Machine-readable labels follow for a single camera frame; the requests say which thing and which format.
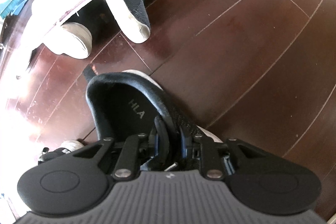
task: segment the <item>shoe insole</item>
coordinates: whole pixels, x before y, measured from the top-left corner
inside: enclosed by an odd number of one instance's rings
[[[145,95],[124,84],[115,84],[107,94],[105,113],[116,141],[124,141],[130,135],[151,132],[159,113]]]

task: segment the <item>round black pad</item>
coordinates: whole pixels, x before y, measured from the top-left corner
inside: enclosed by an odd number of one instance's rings
[[[286,160],[250,159],[230,176],[234,196],[251,209],[270,215],[291,215],[311,209],[321,183],[306,168]]]
[[[17,191],[34,212],[44,215],[75,214],[96,204],[108,188],[106,175],[92,159],[71,154],[25,172]]]

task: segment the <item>black strap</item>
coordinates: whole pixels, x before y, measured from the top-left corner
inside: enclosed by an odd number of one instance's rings
[[[83,75],[85,80],[89,83],[92,78],[98,75],[98,73],[95,71],[94,65],[88,64],[83,70]]]

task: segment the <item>metal screw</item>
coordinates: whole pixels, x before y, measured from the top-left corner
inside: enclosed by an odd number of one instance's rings
[[[171,166],[169,166],[168,168],[166,168],[164,171],[167,172],[167,171],[173,170],[177,166],[178,166],[178,164],[177,164],[177,162],[175,162]]]
[[[219,179],[222,175],[222,171],[218,169],[211,169],[207,172],[207,177],[211,179]]]
[[[118,169],[114,174],[118,178],[128,178],[132,172],[128,169]]]

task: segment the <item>wooden floor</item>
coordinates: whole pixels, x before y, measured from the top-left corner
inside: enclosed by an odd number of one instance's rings
[[[3,90],[31,2],[4,33]],[[112,22],[85,60],[41,45],[18,96],[7,100],[8,139],[20,136],[22,149],[94,141],[83,69],[137,69],[222,140],[240,138],[313,170],[323,184],[316,211],[329,219],[336,212],[336,1],[146,2],[152,33],[143,44]]]

